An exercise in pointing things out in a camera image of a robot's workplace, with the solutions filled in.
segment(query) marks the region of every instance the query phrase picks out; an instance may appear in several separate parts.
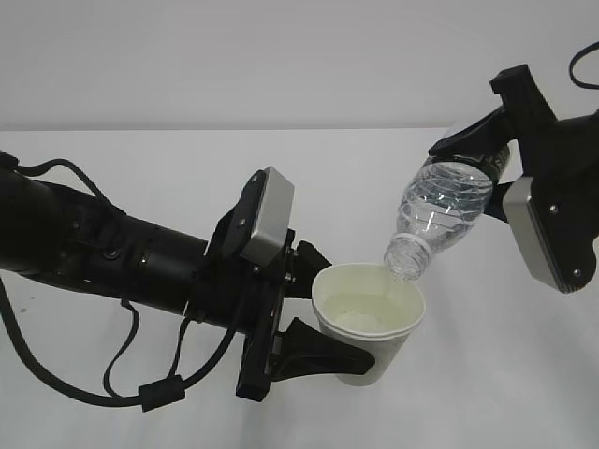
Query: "green label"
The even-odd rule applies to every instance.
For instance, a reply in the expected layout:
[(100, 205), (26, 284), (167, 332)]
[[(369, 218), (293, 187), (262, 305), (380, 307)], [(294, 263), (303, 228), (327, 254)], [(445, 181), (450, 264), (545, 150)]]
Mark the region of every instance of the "green label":
[(500, 152), (492, 156), (466, 156), (455, 154), (453, 156), (429, 156), (425, 161), (424, 166), (434, 164), (436, 162), (461, 162), (485, 173), (493, 184), (497, 184), (504, 173), (505, 167), (509, 162), (509, 147), (505, 145)]

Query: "water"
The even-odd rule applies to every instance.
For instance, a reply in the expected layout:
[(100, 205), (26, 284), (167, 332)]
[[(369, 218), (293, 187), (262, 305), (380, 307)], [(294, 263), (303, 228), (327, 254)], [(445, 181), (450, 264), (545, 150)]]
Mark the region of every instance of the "water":
[(460, 241), (483, 213), (493, 182), (464, 163), (424, 166), (406, 187), (385, 263), (398, 277), (419, 278), (432, 258)]
[(333, 295), (322, 305), (322, 312), (336, 325), (357, 332), (389, 332), (414, 322), (413, 313), (379, 295)]

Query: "plastic water bottle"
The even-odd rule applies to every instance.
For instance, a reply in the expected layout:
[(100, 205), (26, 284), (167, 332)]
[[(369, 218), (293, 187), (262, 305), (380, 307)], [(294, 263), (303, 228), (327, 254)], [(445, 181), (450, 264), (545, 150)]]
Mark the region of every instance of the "plastic water bottle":
[(419, 278), (434, 256), (470, 231), (508, 160), (507, 146), (495, 156), (427, 159), (403, 193), (387, 267), (401, 279)]

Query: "white background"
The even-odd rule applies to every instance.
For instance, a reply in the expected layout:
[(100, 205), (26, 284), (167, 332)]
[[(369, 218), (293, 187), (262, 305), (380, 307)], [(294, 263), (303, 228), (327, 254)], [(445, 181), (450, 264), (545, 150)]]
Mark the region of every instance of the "white background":
[[(257, 168), (296, 185), (292, 227), (332, 262), (379, 261), (403, 186), (441, 129), (270, 132), (0, 133), (23, 164), (78, 163), (119, 207), (207, 239)], [(519, 174), (518, 156), (508, 179)], [(68, 172), (48, 177), (80, 187)], [(114, 300), (3, 273), (33, 352), (69, 382), (101, 392), (130, 326)], [(0, 445), (29, 448), (504, 449), (599, 446), (597, 281), (562, 296), (532, 279), (506, 224), (488, 217), (419, 282), (428, 313), (383, 379), (333, 376), (274, 384), (263, 403), (234, 396), (241, 337), (183, 402), (151, 413), (105, 410), (38, 382), (0, 329)], [(164, 376), (179, 319), (139, 307), (138, 339), (114, 371), (117, 391)], [(292, 316), (315, 324), (309, 302)], [(191, 326), (182, 374), (222, 330)]]
[[(597, 0), (2, 0), (0, 129), (451, 125), (528, 63), (561, 117)], [(599, 56), (581, 78), (599, 82)]]

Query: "white paper cup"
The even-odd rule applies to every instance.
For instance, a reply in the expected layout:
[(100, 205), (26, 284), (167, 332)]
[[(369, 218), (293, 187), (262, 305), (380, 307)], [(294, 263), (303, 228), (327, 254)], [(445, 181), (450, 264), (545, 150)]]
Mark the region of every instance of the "white paper cup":
[(372, 384), (383, 375), (426, 310), (415, 285), (376, 264), (323, 269), (314, 280), (312, 304), (322, 333), (374, 356), (366, 374), (337, 376), (355, 386)]

